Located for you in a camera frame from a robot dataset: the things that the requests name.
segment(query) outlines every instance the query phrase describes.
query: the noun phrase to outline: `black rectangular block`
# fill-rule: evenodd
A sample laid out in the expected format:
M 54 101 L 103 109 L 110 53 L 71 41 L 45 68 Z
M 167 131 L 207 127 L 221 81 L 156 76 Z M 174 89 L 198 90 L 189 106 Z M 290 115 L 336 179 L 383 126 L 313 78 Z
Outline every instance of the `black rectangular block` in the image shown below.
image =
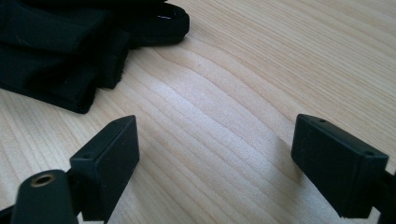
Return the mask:
M 108 221 L 138 161 L 134 116 L 110 122 L 70 159 L 73 175 L 83 185 L 84 220 Z
M 370 215 L 368 193 L 386 154 L 324 119 L 299 115 L 291 156 L 340 217 Z

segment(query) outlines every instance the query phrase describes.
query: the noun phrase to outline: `light wood surface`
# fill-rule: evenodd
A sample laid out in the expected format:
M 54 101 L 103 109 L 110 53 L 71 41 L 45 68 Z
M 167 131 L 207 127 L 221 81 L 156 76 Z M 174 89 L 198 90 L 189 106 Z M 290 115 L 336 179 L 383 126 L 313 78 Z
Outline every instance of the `light wood surface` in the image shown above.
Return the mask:
M 111 120 L 136 115 L 141 161 L 110 223 L 375 223 L 342 219 L 290 158 L 295 117 L 331 121 L 396 164 L 396 2 L 170 1 L 171 47 L 130 52 L 78 115 L 0 90 L 0 209 Z

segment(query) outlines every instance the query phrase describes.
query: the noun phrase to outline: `clamp jaw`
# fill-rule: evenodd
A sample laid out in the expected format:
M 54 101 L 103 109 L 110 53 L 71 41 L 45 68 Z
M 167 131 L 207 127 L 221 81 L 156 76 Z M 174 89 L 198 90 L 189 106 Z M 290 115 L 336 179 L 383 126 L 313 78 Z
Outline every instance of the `clamp jaw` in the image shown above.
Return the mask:
M 340 217 L 396 223 L 396 177 L 385 168 L 388 155 L 329 121 L 299 115 L 291 157 Z
M 0 212 L 0 224 L 78 223 L 80 212 L 107 223 L 138 161 L 135 117 L 116 119 L 70 158 L 70 170 L 26 179 L 16 203 Z

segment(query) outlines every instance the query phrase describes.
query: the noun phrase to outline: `wood grain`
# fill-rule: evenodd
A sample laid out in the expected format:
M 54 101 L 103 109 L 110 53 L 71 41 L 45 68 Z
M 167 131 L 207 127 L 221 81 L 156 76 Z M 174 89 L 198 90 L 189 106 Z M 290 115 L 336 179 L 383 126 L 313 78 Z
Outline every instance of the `wood grain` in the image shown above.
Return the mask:
M 170 1 L 171 47 L 132 50 L 122 82 L 78 115 L 0 90 L 0 209 L 111 120 L 137 116 L 141 161 L 110 223 L 375 223 L 342 219 L 290 158 L 295 117 L 322 117 L 396 167 L 396 2 Z

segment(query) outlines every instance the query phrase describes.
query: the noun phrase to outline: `small hole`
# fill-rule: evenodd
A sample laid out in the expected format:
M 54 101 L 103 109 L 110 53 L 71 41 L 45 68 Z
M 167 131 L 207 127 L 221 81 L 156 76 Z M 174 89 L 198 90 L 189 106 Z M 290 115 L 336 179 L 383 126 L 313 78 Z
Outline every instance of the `small hole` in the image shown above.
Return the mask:
M 55 175 L 48 174 L 48 175 L 41 175 L 32 180 L 31 186 L 34 188 L 40 188 L 43 186 L 48 185 L 55 179 Z

